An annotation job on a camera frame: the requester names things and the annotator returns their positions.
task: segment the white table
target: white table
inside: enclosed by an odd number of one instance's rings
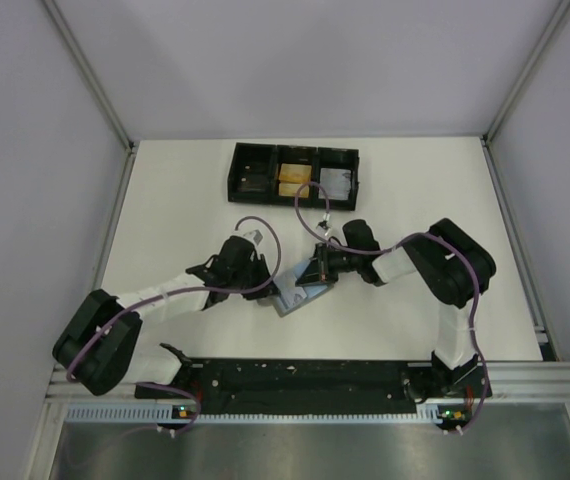
[[[449,217],[494,257],[497,274],[480,302],[479,343],[489,360],[541,360],[532,319],[477,138],[263,139],[360,150],[356,212],[335,212],[340,227],[364,218],[381,246]],[[218,253],[236,221],[259,215],[278,232],[283,267],[309,257],[314,239],[291,207],[227,202],[235,140],[143,141],[140,144],[103,288],[113,294],[167,280]],[[320,210],[305,210],[309,223]],[[266,233],[270,268],[275,248]],[[241,297],[158,327],[159,341],[189,356],[428,359],[437,303],[418,274],[380,288],[356,273],[280,318]]]

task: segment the white wall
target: white wall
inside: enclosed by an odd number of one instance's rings
[[[0,0],[0,479],[18,478],[123,150],[36,0]]]
[[[570,358],[570,19],[494,150]]]
[[[137,138],[487,131],[558,0],[58,0]]]

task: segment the wire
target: wire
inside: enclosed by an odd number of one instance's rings
[[[465,255],[463,255],[460,251],[458,251],[458,249],[456,249],[453,245],[450,245],[448,242],[446,242],[442,238],[437,237],[437,236],[432,235],[431,233],[427,233],[427,232],[419,232],[419,233],[413,233],[411,235],[408,235],[407,237],[401,239],[393,247],[386,248],[383,250],[373,250],[373,251],[357,250],[355,248],[343,247],[341,245],[336,245],[334,243],[331,243],[326,238],[323,238],[320,235],[318,235],[305,222],[305,220],[303,220],[303,217],[301,216],[300,208],[298,206],[298,199],[299,199],[301,192],[303,191],[303,188],[308,187],[308,186],[317,187],[323,193],[323,197],[325,198],[325,213],[326,214],[329,214],[329,209],[330,209],[329,197],[327,196],[327,192],[325,191],[323,186],[317,182],[307,182],[307,183],[302,184],[298,188],[298,190],[296,190],[296,193],[294,195],[294,210],[296,211],[296,216],[298,217],[298,220],[303,225],[303,228],[305,228],[305,230],[307,230],[307,232],[310,235],[312,235],[314,238],[316,238],[317,240],[319,240],[323,243],[326,243],[328,245],[331,245],[333,248],[336,248],[338,250],[343,250],[344,252],[348,252],[348,253],[356,253],[359,255],[382,255],[384,253],[390,253],[390,252],[394,251],[395,249],[401,247],[405,243],[409,242],[410,240],[412,240],[418,236],[421,236],[421,237],[427,238],[427,239],[429,239],[435,243],[438,243],[439,245],[441,245],[442,247],[446,248],[448,251],[453,253],[454,256],[456,256],[456,258],[458,258],[461,261],[461,263],[463,264],[463,266],[467,269],[467,272],[469,273],[469,276],[472,280],[472,285],[474,287],[474,297],[473,297],[473,301],[472,301],[472,308],[470,310],[469,318],[468,318],[469,336],[470,336],[470,341],[472,343],[472,347],[476,351],[476,354],[478,355],[478,359],[481,363],[481,368],[483,369],[483,390],[481,391],[481,396],[478,399],[478,407],[476,407],[476,410],[472,414],[472,418],[470,418],[469,421],[463,427],[455,430],[458,433],[460,433],[461,435],[463,433],[467,432],[472,427],[472,425],[474,425],[476,423],[476,421],[478,420],[480,412],[483,409],[483,406],[485,405],[485,400],[487,399],[487,395],[489,393],[489,386],[490,386],[489,371],[487,369],[487,361],[485,360],[485,356],[483,355],[483,352],[481,351],[481,349],[478,345],[478,339],[476,338],[476,330],[474,329],[474,319],[476,317],[476,311],[478,310],[478,302],[480,301],[480,296],[481,296],[481,289],[480,289],[480,285],[478,283],[478,277],[476,275],[476,272],[474,271],[474,267],[472,267],[472,264],[469,263],[469,261],[467,260]]]
[[[174,297],[174,296],[179,295],[181,293],[192,293],[192,292],[214,292],[214,293],[246,295],[249,293],[258,292],[259,290],[262,290],[263,288],[268,286],[272,282],[272,280],[274,280],[274,277],[278,273],[278,269],[281,266],[281,256],[282,256],[281,242],[278,238],[278,235],[276,235],[276,232],[272,228],[272,226],[269,223],[267,223],[265,220],[263,220],[262,218],[254,216],[254,215],[250,215],[250,216],[241,218],[236,223],[235,230],[238,230],[238,227],[242,223],[249,221],[249,220],[255,220],[257,222],[262,223],[267,228],[267,230],[269,230],[269,233],[272,234],[272,237],[274,237],[274,241],[276,242],[276,266],[274,267],[274,271],[272,272],[272,274],[269,276],[269,278],[267,280],[265,280],[263,283],[261,283],[257,287],[252,287],[252,288],[247,288],[247,289],[242,289],[242,290],[232,289],[232,288],[205,287],[205,286],[177,288],[176,290],[171,290],[171,291],[167,292],[167,294],[166,294],[167,297]],[[103,334],[106,331],[108,331],[123,315],[125,315],[129,312],[132,312],[138,308],[144,307],[145,305],[149,305],[150,303],[154,303],[154,302],[157,302],[159,300],[162,300],[163,298],[165,298],[165,296],[156,295],[154,297],[149,297],[149,298],[143,299],[140,302],[134,303],[133,305],[130,305],[129,307],[124,308],[123,310],[118,312],[116,315],[114,315],[111,319],[109,319],[105,323],[105,325],[103,325],[101,327],[101,329],[98,330],[92,338],[90,338],[90,340],[78,352],[76,357],[74,357],[74,359],[71,361],[71,363],[69,364],[69,367],[67,367],[67,375],[66,375],[67,381],[68,382],[76,382],[76,379],[74,378],[74,371],[76,370],[78,365],[83,361],[83,359],[87,355],[87,352],[89,352],[91,350],[91,348],[94,345],[96,345],[96,343],[100,340],[100,338],[103,336]]]
[[[188,423],[177,424],[177,427],[180,425],[184,425],[184,426],[180,429],[177,428],[175,430],[175,435],[181,435],[181,434],[189,431],[190,429],[192,429],[194,427],[194,423],[196,422],[196,420],[198,419],[198,417],[201,414],[201,402],[199,402],[198,399],[194,395],[192,395],[191,393],[186,392],[184,390],[181,390],[179,388],[169,387],[167,385],[157,385],[155,383],[139,383],[138,385],[140,385],[141,387],[151,388],[154,390],[162,390],[164,392],[175,393],[177,395],[181,395],[182,397],[189,398],[190,400],[192,400],[196,404],[196,413],[194,414],[194,416],[190,419],[190,421]],[[124,431],[123,433],[112,438],[111,440],[107,440],[100,447],[98,447],[92,455],[90,455],[88,458],[86,458],[82,462],[75,462],[72,460],[71,454],[70,454],[69,442],[67,441],[67,438],[65,438],[65,440],[64,440],[65,441],[65,447],[64,447],[65,461],[67,462],[67,464],[70,467],[72,467],[75,470],[84,468],[87,465],[89,465],[94,459],[96,459],[97,457],[100,457],[107,450],[109,450],[114,445],[116,445],[118,442],[123,440],[125,437],[128,437],[134,433],[157,430],[157,429],[158,429],[158,427],[154,426],[154,425],[143,425],[140,427],[130,428],[129,430]]]

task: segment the black tray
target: black tray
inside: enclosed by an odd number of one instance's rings
[[[322,168],[341,168],[352,172],[352,185],[347,200],[330,200],[332,210],[356,209],[358,195],[358,150],[340,148],[300,147],[237,143],[227,177],[227,199],[230,202],[261,205],[294,205],[294,197],[278,194],[278,172],[282,163],[312,166],[312,180],[320,182]],[[251,182],[256,191],[241,191],[241,182]],[[299,205],[325,208],[318,188],[311,187],[309,198],[300,198]]]

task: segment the gray floor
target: gray floor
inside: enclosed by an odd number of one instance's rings
[[[69,466],[129,429],[66,425],[51,479],[570,480],[561,406],[488,406],[462,438],[430,425],[202,426],[175,440],[149,430]]]

